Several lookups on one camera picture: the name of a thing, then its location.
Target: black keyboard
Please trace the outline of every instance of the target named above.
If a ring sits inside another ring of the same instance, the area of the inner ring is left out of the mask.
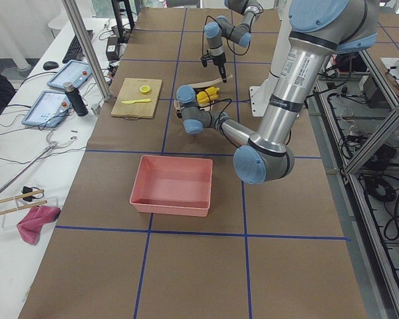
[[[92,40],[93,38],[93,30],[87,30],[88,36]],[[74,36],[72,39],[68,50],[66,50],[65,56],[62,60],[62,63],[67,63],[69,60],[77,60],[81,61],[84,54],[82,53],[82,48],[80,42],[78,41],[77,37]]]

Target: white desk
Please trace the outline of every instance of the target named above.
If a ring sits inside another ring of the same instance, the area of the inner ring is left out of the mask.
[[[102,68],[108,66],[105,55],[106,41],[98,40],[98,36],[106,30],[104,29],[104,24],[107,21],[108,19],[85,20],[86,28],[94,31],[92,43]],[[62,66],[61,61],[73,37],[72,27],[67,23],[30,76],[44,72],[43,63],[48,60],[57,61]],[[11,104],[32,105],[43,90],[50,89],[46,82],[51,76],[48,74],[28,80],[18,90]],[[86,92],[88,84],[93,82],[94,79],[91,77],[80,88],[82,95]],[[102,96],[95,86],[85,96],[85,99],[91,105],[92,103],[100,102]],[[86,145],[96,123],[96,116],[92,113],[90,107],[88,108],[88,115],[78,117],[74,114],[59,125],[53,134],[52,140],[65,143],[71,136],[76,136],[77,140],[68,148],[53,152],[82,148]],[[0,116],[0,123],[9,125],[15,119],[16,114],[25,114],[26,112],[26,108],[9,107]],[[24,126],[21,124],[22,118],[22,116],[19,116],[10,128],[0,126],[0,134],[23,128]],[[31,161],[47,146],[46,135],[48,132],[50,131],[41,132],[36,128],[30,128],[0,136],[0,157],[22,162]],[[84,151],[70,152],[36,162],[0,195],[0,199],[20,194],[24,185],[34,185],[45,190],[45,199],[51,199],[51,202],[47,205],[53,205],[54,200],[57,199],[58,206],[62,208],[83,153]],[[0,160],[0,187],[20,171],[22,167],[23,165],[20,164]],[[9,208],[9,206],[11,206],[11,203],[0,204],[0,211]],[[37,245],[31,246],[21,239],[16,228],[16,224],[27,213],[28,209],[0,216],[0,318],[18,317],[55,227],[55,223],[46,224],[41,231]]]

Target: pink tray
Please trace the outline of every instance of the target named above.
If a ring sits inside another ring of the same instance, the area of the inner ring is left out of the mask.
[[[205,217],[212,169],[211,159],[143,155],[130,204],[144,213]]]

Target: wooden dowel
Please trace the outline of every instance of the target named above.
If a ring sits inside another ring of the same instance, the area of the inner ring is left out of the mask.
[[[15,196],[15,197],[8,197],[8,198],[0,199],[0,204],[1,203],[6,203],[7,201],[12,201],[14,199],[20,199],[20,198],[25,198],[25,197],[28,197],[28,196],[41,194],[41,193],[44,193],[44,191],[45,191],[44,189],[39,189],[38,191],[32,191],[30,193],[20,194],[20,195]]]
[[[20,211],[20,210],[22,210],[22,209],[31,208],[31,207],[34,207],[34,206],[44,205],[44,204],[46,204],[46,203],[47,203],[47,201],[38,201],[38,202],[36,202],[36,203],[32,203],[32,204],[20,206],[18,209],[16,209],[16,208],[6,209],[5,211],[0,211],[0,216],[1,216],[1,215],[4,215],[4,214],[12,213],[12,212],[14,212],[14,211]]]

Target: pink cloth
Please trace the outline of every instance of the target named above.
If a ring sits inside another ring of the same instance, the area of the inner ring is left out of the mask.
[[[61,209],[59,207],[32,207],[27,216],[17,225],[22,239],[28,244],[37,244],[43,225],[54,221],[60,212]]]

